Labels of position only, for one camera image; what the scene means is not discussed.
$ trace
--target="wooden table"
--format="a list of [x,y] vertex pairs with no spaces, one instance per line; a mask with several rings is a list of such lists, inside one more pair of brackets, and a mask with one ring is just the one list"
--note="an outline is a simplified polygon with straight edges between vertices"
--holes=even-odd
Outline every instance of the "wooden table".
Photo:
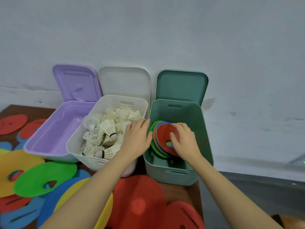
[[[16,114],[25,114],[28,116],[28,122],[32,122],[33,120],[48,118],[55,109],[50,108],[37,108],[37,107],[28,107],[28,106],[19,106],[19,105],[10,105],[2,112],[0,112],[0,119]],[[8,135],[0,135],[0,142],[8,141],[13,145],[13,149],[18,145],[17,141],[18,131],[15,131]],[[87,168],[81,162],[77,163],[78,168],[84,169],[88,171],[91,175],[95,172]],[[144,164],[143,156],[139,157],[136,169],[132,175],[146,175],[146,169]],[[170,185],[159,183],[163,191],[165,192],[165,196],[167,199],[167,204],[170,204],[174,201],[185,201],[190,203],[197,212],[203,218],[202,206],[201,206],[201,198],[200,198],[200,190],[198,181],[191,186],[178,186],[178,185]],[[34,229],[36,228],[36,220],[25,227],[26,229]]]

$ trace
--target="stack of foam discs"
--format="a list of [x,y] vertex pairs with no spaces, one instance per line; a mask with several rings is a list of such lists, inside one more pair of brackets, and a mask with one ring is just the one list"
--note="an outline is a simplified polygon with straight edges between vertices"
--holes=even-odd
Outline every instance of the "stack of foam discs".
[[151,146],[156,156],[167,159],[179,157],[170,139],[170,133],[174,133],[177,140],[179,141],[180,136],[177,129],[169,122],[156,121],[150,131],[152,131],[153,141]]

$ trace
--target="right hand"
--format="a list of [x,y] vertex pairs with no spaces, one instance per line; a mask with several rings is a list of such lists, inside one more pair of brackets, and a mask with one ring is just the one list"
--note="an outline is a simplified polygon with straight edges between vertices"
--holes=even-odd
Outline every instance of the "right hand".
[[185,123],[172,124],[180,135],[179,141],[176,136],[171,132],[170,138],[173,143],[173,147],[177,154],[185,161],[190,163],[193,159],[201,156],[198,148],[195,133]]

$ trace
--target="gray floor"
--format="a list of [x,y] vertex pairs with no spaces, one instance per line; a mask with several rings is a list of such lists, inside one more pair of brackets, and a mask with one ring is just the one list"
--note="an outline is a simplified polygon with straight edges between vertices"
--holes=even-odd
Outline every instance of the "gray floor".
[[[237,173],[222,174],[268,215],[285,214],[305,219],[305,183]],[[200,193],[205,227],[230,228],[201,180]]]

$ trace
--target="white wall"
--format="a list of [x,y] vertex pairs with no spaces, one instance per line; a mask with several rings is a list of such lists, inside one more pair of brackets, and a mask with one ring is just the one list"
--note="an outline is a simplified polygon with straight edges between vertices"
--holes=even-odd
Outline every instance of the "white wall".
[[56,63],[209,77],[215,167],[305,181],[305,0],[1,0],[4,104],[63,102]]

